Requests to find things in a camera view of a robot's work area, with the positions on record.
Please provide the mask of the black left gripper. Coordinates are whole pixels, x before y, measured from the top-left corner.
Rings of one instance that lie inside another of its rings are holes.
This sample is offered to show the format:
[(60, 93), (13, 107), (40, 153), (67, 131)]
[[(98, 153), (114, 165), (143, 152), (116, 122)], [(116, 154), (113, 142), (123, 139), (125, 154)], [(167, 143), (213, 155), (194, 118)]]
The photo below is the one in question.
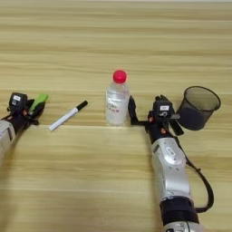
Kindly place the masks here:
[[(28, 109), (31, 109), (34, 99), (27, 101)], [(14, 127), (14, 132), (18, 133), (21, 130), (26, 130), (31, 124), (37, 125), (38, 118), (43, 114), (45, 102), (39, 102), (34, 109), (29, 113), (27, 110), (11, 112), (4, 117), (4, 121), (10, 122)]]

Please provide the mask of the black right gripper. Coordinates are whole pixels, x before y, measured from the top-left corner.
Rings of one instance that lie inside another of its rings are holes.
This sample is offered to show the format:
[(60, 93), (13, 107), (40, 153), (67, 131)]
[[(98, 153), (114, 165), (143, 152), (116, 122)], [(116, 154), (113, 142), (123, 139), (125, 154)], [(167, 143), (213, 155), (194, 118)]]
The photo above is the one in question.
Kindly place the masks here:
[[(166, 96), (160, 95), (163, 101), (171, 102)], [(147, 121), (139, 121), (136, 113), (136, 103), (132, 96), (130, 96), (128, 104), (128, 112), (130, 115), (130, 124), (137, 126), (145, 126), (146, 132), (150, 136), (151, 143), (154, 143), (158, 139), (163, 138), (175, 138), (181, 135), (181, 127), (179, 126), (178, 114), (171, 114), (167, 117), (155, 117), (149, 116)]]

